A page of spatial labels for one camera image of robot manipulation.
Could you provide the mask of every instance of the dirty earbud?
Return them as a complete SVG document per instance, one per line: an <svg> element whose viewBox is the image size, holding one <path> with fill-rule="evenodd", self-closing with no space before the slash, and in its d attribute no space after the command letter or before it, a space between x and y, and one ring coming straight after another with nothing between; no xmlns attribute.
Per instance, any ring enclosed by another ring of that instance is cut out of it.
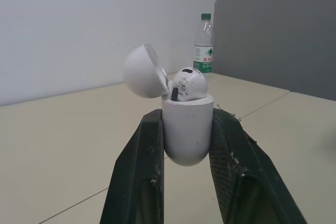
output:
<svg viewBox="0 0 336 224"><path fill-rule="evenodd" d="M208 85L204 75L195 68L180 70L172 82L171 100L187 102L206 97Z"/></svg>

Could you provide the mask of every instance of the bottle label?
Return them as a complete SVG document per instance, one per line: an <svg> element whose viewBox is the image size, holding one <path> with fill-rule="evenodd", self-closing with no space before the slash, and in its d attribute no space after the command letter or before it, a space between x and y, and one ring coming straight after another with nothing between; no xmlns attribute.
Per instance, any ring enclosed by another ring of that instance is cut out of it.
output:
<svg viewBox="0 0 336 224"><path fill-rule="evenodd" d="M213 46L196 46L194 49L194 68L202 73L210 73Z"/></svg>

